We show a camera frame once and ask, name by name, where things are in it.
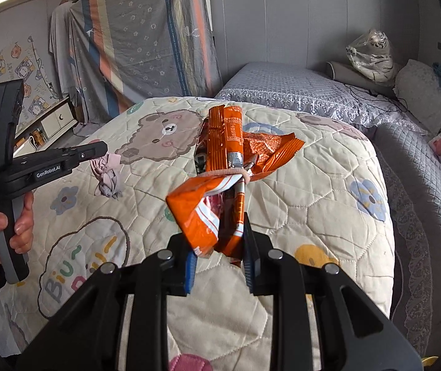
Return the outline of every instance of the orange snack bag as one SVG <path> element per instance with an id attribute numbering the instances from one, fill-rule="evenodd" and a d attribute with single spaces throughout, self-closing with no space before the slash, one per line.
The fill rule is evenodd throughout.
<path id="1" fill-rule="evenodd" d="M 215 248 L 241 259 L 245 181 L 268 176 L 291 160 L 304 142 L 294 134 L 242 132 L 237 106 L 211 108 L 208 124 L 206 173 L 186 180 L 166 201 L 196 255 L 206 256 Z M 230 162 L 229 153 L 236 153 Z M 244 167 L 228 167 L 241 163 Z"/>

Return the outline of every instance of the towel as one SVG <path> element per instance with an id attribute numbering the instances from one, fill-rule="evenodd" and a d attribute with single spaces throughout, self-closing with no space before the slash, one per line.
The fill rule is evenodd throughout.
<path id="1" fill-rule="evenodd" d="M 90 166 L 98 180 L 95 196 L 104 195 L 107 198 L 117 198 L 122 191 L 120 173 L 117 168 L 120 165 L 121 155 L 107 153 L 101 158 L 92 159 Z"/>

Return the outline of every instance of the screw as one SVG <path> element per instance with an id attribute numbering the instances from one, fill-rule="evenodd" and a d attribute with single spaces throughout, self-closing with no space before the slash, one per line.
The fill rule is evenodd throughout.
<path id="1" fill-rule="evenodd" d="M 115 271 L 116 266 L 112 264 L 112 262 L 105 262 L 102 266 L 100 266 L 100 272 L 104 275 L 109 275 Z"/>
<path id="2" fill-rule="evenodd" d="M 336 264 L 325 265 L 325 271 L 331 275 L 337 275 L 339 273 L 339 267 Z"/>
<path id="3" fill-rule="evenodd" d="M 284 254 L 282 253 L 281 250 L 270 250 L 268 252 L 268 257 L 271 259 L 282 259 L 282 256 Z"/>
<path id="4" fill-rule="evenodd" d="M 161 250 L 157 254 L 158 259 L 161 259 L 162 261 L 167 261 L 172 258 L 172 251 L 170 250 Z"/>

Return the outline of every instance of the quilted bedspread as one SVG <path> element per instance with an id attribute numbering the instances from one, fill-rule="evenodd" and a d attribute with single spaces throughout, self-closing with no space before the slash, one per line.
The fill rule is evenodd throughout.
<path id="1" fill-rule="evenodd" d="M 148 99 L 88 138 L 121 154 L 124 186 L 117 199 L 95 196 L 89 163 L 36 191 L 30 275 L 0 292 L 1 354 L 23 350 L 103 262 L 135 264 L 166 247 L 179 228 L 165 197 L 195 175 L 202 119 L 219 104 L 192 97 Z M 330 118 L 222 104 L 242 107 L 244 131 L 294 132 L 305 141 L 288 164 L 248 184 L 246 210 L 253 229 L 302 263 L 339 263 L 389 315 L 394 237 L 372 144 Z M 251 296 L 241 269 L 218 253 L 198 260 L 190 296 L 168 299 L 172 367 L 189 361 L 202 365 L 198 370 L 268 369 L 271 333 L 272 298 Z"/>

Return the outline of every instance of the gray blanket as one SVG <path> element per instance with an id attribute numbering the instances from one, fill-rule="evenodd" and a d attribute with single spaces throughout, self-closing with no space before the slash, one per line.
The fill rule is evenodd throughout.
<path id="1" fill-rule="evenodd" d="M 384 96 L 375 97 L 364 89 L 288 64 L 246 64 L 216 98 L 335 118 L 353 124 L 367 135 L 366 129 L 384 122 L 425 132 L 415 123 L 413 116 L 410 118 L 404 112 L 406 107 L 395 105 Z"/>
<path id="2" fill-rule="evenodd" d="M 441 355 L 441 163 L 420 135 L 382 124 L 374 137 L 395 227 L 391 318 L 421 356 Z"/>

